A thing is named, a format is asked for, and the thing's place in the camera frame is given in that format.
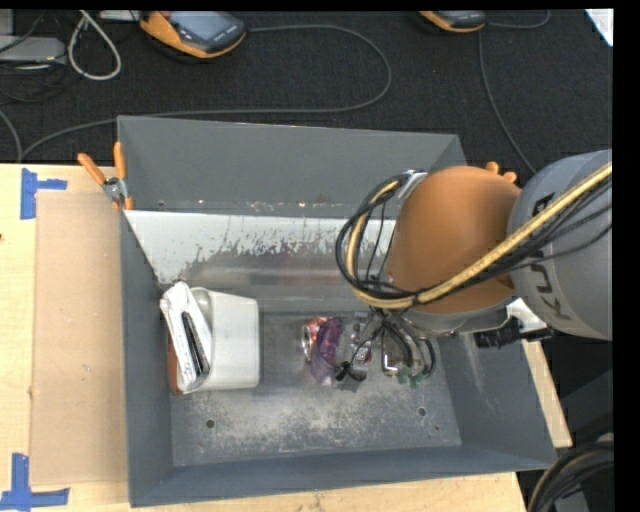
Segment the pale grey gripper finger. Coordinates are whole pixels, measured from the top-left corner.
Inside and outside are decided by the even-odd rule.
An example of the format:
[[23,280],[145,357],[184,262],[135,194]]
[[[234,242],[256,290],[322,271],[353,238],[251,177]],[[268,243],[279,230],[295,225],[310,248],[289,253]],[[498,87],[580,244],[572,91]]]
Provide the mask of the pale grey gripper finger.
[[338,389],[357,392],[366,380],[371,365],[371,350],[367,347],[356,349],[342,363],[338,373]]

